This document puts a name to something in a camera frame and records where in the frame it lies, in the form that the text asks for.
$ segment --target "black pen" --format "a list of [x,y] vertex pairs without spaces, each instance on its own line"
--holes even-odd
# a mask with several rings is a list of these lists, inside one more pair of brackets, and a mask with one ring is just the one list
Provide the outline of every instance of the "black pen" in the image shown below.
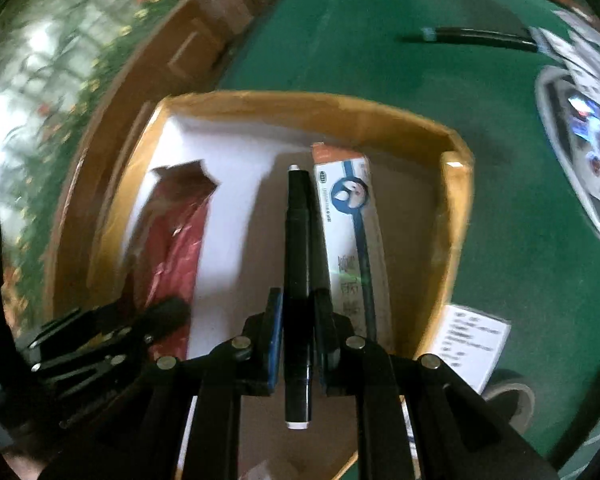
[[314,360],[314,310],[310,302],[311,180],[296,165],[288,173],[285,224],[285,420],[291,430],[305,430],[311,420]]
[[538,52],[538,44],[529,30],[523,34],[509,34],[466,27],[423,27],[420,34],[398,36],[397,39],[402,43],[469,44]]

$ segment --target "metal screw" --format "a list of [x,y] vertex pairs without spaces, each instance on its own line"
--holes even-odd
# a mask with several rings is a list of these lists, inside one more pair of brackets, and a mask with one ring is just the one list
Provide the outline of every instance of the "metal screw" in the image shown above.
[[442,363],[440,362],[440,358],[437,355],[424,354],[420,358],[420,364],[425,368],[428,368],[429,370],[437,370],[438,368],[440,368],[440,365]]
[[124,354],[118,354],[118,355],[114,355],[111,358],[111,366],[118,366],[119,364],[122,364],[126,359],[126,355]]
[[251,339],[245,335],[237,335],[231,339],[231,346],[236,350],[246,350],[251,346]]
[[360,337],[359,335],[350,335],[345,341],[346,345],[354,350],[360,350],[364,348],[365,342],[365,338]]
[[175,357],[171,355],[166,355],[160,357],[155,363],[158,365],[158,368],[160,368],[160,370],[171,370],[177,362],[178,360]]

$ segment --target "white label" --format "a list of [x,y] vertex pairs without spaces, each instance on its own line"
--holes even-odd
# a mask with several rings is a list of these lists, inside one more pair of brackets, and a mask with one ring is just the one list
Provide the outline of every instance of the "white label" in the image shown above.
[[481,394],[498,362],[509,328],[504,321],[450,304],[427,351],[440,357]]

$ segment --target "white paper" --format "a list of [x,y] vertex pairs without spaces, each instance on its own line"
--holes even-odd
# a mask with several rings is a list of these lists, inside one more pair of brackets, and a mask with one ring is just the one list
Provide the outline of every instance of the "white paper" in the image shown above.
[[447,305],[427,349],[482,393],[509,335],[509,324],[462,306]]
[[554,13],[567,25],[573,27],[573,30],[580,34],[585,40],[600,46],[600,33],[595,28],[591,27],[589,23],[568,10],[554,10]]
[[167,120],[126,230],[133,231],[155,185],[150,170],[203,161],[218,187],[198,263],[188,357],[239,334],[248,316],[264,310],[269,288],[283,285],[288,167],[311,170],[311,143],[324,140],[261,123]]
[[598,69],[596,70],[596,74],[600,75],[600,53],[583,37],[572,30],[569,31],[569,38],[573,41],[573,47],[576,52],[595,66],[594,69]]
[[600,79],[570,61],[565,60],[565,63],[577,89],[600,105]]
[[571,43],[563,40],[560,36],[552,33],[550,30],[546,30],[545,28],[540,29],[544,37],[551,45],[552,49],[554,49],[560,56],[562,56],[565,60],[571,61],[576,65],[582,67],[589,73],[595,74],[595,69],[582,57],[579,56],[576,49],[573,47]]

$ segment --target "blue printed logo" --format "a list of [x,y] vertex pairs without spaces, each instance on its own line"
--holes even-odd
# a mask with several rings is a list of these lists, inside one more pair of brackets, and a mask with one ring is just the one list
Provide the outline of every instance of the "blue printed logo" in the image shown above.
[[331,203],[341,213],[351,215],[368,200],[366,184],[356,176],[345,176],[331,188]]

